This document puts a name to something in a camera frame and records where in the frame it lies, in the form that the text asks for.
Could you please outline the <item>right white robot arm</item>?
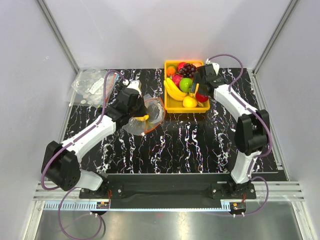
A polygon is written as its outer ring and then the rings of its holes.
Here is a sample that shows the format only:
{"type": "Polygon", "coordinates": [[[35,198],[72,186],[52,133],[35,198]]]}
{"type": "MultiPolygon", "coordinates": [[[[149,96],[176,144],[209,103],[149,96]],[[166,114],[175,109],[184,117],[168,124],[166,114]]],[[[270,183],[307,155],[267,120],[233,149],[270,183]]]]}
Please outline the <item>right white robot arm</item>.
{"type": "Polygon", "coordinates": [[[230,175],[233,182],[227,185],[228,195],[239,198],[245,192],[243,184],[249,182],[253,166],[266,146],[271,146],[270,119],[266,110],[248,104],[226,79],[219,77],[216,63],[200,66],[194,76],[191,91],[219,102],[237,121],[234,142],[238,150],[230,175]]]}

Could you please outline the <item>red apple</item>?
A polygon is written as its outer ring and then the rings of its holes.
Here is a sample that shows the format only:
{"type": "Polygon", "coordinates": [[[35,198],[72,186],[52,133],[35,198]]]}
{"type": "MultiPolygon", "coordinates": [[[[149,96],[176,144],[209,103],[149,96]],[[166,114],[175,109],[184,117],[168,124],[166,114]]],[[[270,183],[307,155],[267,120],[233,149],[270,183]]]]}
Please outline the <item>red apple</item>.
{"type": "Polygon", "coordinates": [[[200,103],[205,103],[209,99],[208,96],[202,95],[202,94],[200,94],[198,92],[195,94],[195,98],[200,103]]]}

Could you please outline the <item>yellow mango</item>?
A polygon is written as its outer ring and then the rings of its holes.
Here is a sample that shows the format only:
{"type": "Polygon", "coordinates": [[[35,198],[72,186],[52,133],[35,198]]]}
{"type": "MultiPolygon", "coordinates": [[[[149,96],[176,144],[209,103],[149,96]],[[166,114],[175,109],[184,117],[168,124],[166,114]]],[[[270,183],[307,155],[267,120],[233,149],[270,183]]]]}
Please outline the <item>yellow mango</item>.
{"type": "Polygon", "coordinates": [[[146,115],[144,115],[144,116],[140,116],[140,117],[136,117],[135,119],[137,120],[137,121],[140,121],[140,122],[145,122],[145,121],[147,121],[148,119],[149,119],[149,115],[148,114],[146,114],[146,115]]]}

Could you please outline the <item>green apple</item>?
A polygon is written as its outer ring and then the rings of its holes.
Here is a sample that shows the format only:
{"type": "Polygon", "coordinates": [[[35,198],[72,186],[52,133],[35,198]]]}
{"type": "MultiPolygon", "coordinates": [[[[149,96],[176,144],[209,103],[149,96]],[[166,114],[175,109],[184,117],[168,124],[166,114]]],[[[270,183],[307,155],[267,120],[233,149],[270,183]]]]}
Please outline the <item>green apple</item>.
{"type": "Polygon", "coordinates": [[[193,80],[188,77],[184,77],[179,82],[179,89],[184,92],[188,93],[192,88],[193,80]]]}

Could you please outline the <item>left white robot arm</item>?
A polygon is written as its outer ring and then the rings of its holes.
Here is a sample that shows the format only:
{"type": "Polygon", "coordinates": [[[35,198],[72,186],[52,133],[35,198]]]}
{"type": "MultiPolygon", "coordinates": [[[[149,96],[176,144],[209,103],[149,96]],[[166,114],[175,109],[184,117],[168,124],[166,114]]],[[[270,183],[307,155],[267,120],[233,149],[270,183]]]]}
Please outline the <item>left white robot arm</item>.
{"type": "Polygon", "coordinates": [[[80,168],[80,160],[104,138],[113,135],[133,117],[146,115],[142,93],[137,88],[126,87],[115,101],[102,109],[98,119],[78,134],[64,142],[50,142],[45,150],[41,168],[41,186],[45,190],[45,178],[64,191],[74,188],[88,189],[97,198],[108,193],[108,186],[98,173],[80,168]]]}

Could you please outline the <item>clear zip bag orange zipper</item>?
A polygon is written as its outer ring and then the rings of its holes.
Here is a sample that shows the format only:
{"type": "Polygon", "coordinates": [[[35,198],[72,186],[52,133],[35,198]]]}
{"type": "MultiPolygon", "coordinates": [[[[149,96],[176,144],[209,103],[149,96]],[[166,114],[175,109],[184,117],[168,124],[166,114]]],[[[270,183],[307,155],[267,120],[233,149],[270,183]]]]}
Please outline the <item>clear zip bag orange zipper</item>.
{"type": "Polygon", "coordinates": [[[165,118],[164,103],[160,97],[152,97],[150,94],[146,94],[143,99],[149,119],[138,121],[133,117],[122,127],[127,133],[135,136],[144,136],[153,131],[165,118]]]}

